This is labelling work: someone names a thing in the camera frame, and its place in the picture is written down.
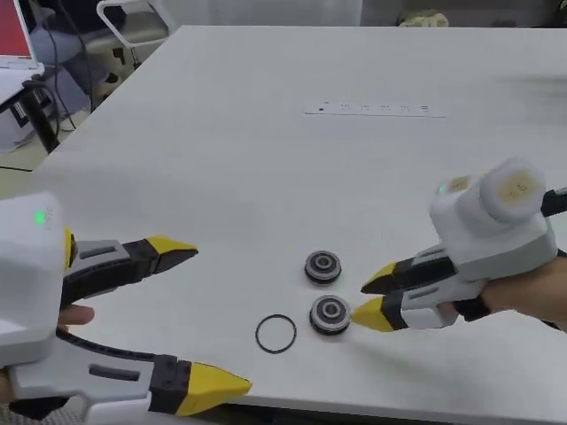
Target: black strap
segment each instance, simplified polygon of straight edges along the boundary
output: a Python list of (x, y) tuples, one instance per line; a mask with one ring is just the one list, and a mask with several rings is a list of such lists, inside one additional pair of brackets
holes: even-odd
[(465, 321), (477, 321), (490, 314), (490, 310), (480, 296), (463, 301), (454, 301), (453, 307)]
[(48, 397), (30, 400), (18, 400), (9, 404), (13, 413), (20, 414), (34, 421), (42, 421), (52, 412), (63, 407), (69, 398)]

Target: hand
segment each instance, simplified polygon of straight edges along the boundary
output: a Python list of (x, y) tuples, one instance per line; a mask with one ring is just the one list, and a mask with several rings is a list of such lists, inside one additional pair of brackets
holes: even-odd
[[(86, 325), (95, 317), (95, 311), (82, 305), (71, 305), (59, 314), (58, 327), (64, 330), (69, 325)], [(8, 375), (0, 371), (0, 404), (10, 403), (15, 399)]]
[(558, 257), (530, 273), (490, 282), (482, 298), (493, 313), (515, 310), (542, 321), (567, 324), (567, 258)]

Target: metal bearing ring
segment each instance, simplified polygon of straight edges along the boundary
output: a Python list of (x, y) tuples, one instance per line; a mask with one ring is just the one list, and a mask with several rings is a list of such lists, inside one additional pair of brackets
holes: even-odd
[(309, 321), (313, 329), (322, 335), (340, 335), (351, 322), (351, 309), (344, 299), (325, 295), (313, 303)]
[(340, 261), (332, 252), (316, 251), (307, 257), (305, 274), (316, 285), (333, 283), (340, 276), (340, 272)]

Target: black rubber seal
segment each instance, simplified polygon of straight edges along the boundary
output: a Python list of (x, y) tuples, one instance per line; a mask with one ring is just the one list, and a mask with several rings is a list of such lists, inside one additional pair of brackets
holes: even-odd
[[(262, 325), (264, 323), (266, 323), (267, 321), (271, 321), (272, 319), (282, 319), (284, 321), (288, 321), (291, 324), (291, 326), (293, 327), (293, 338), (291, 339), (290, 343), (287, 344), (284, 348), (280, 348), (278, 350), (270, 350), (268, 347), (263, 345), (262, 342), (260, 341), (260, 328), (262, 327)], [(289, 318), (288, 316), (286, 316), (284, 314), (270, 314), (268, 317), (265, 317), (264, 319), (261, 320), (260, 323), (258, 323), (258, 326), (256, 327), (255, 337), (256, 337), (256, 344), (264, 352), (267, 352), (269, 354), (281, 354), (282, 352), (287, 352), (291, 348), (291, 346), (293, 344), (295, 344), (295, 340), (298, 337), (298, 327), (295, 326), (295, 322), (291, 318)]]

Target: white table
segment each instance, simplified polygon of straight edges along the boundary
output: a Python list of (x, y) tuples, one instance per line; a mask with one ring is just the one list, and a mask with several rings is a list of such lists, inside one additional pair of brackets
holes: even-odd
[(0, 104), (20, 93), (22, 90), (21, 83), (29, 80), (37, 73), (36, 69), (13, 70), (0, 68)]
[[(183, 27), (35, 173), (80, 239), (161, 233), (200, 248), (183, 267), (90, 300), (97, 319), (81, 335), (248, 377), (241, 403), (567, 421), (567, 337), (536, 320), (503, 313), (387, 335), (352, 326), (334, 340), (307, 322), (322, 294), (357, 306), (379, 267), (437, 242), (427, 209), (441, 179), (519, 155), (550, 187), (567, 183), (561, 34)], [(447, 118), (303, 113), (324, 100), (425, 102)], [(567, 217), (554, 223), (566, 244)], [(326, 290), (302, 271), (319, 249), (344, 266)], [(271, 313), (299, 329), (281, 355), (254, 342)], [(278, 332), (268, 336), (284, 344)]]

